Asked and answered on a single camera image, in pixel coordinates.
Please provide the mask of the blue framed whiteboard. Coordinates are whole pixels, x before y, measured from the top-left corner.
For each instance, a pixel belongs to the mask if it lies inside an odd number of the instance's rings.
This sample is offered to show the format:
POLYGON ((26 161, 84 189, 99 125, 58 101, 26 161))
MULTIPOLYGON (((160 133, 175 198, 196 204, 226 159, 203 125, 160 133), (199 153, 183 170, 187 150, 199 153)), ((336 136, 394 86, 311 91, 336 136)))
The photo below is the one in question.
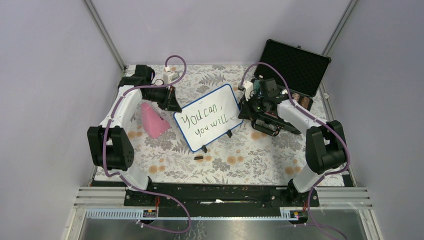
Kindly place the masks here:
POLYGON ((230 84, 224 84, 182 107, 173 118, 192 152, 202 149, 243 123, 240 107, 230 84))

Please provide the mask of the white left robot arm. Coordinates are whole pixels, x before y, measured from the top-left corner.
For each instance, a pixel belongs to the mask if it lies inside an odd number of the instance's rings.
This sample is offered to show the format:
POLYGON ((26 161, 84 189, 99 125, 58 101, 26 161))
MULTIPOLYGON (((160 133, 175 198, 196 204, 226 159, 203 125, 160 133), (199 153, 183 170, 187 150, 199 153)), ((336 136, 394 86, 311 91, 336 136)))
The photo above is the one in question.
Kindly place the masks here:
POLYGON ((117 96, 109 113, 98 126, 87 130, 87 138, 93 164, 103 169, 109 178, 119 177, 128 188, 136 192, 136 199, 144 206, 152 204, 155 192, 148 187, 150 178, 133 166, 135 150, 126 129, 139 103, 147 100, 157 103, 164 111, 180 113, 174 84, 184 74, 165 66, 160 80, 147 65, 137 65, 134 74, 121 78, 117 96))

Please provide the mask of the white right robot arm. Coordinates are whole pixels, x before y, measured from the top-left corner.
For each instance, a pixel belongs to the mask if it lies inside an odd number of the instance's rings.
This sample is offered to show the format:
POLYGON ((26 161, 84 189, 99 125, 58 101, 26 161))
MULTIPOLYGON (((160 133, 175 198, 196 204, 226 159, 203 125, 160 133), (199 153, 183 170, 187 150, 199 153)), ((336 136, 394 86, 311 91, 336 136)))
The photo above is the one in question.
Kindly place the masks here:
POLYGON ((289 183, 287 201, 301 205, 309 191, 331 170, 349 162, 349 153, 340 122, 326 121, 297 103, 290 93, 282 93, 276 81, 255 79, 239 85, 239 119, 250 120, 252 127, 275 137, 281 130, 305 137, 305 167, 289 183))

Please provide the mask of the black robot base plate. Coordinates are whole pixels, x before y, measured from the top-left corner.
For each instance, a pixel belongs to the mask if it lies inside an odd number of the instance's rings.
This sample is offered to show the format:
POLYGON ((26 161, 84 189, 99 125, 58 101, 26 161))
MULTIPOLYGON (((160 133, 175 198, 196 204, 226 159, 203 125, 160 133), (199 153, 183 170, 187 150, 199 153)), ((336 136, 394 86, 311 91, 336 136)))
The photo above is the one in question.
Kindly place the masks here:
POLYGON ((124 206, 152 207, 159 217, 278 217, 280 208, 319 207, 317 191, 286 186, 150 182, 153 194, 126 190, 124 206))

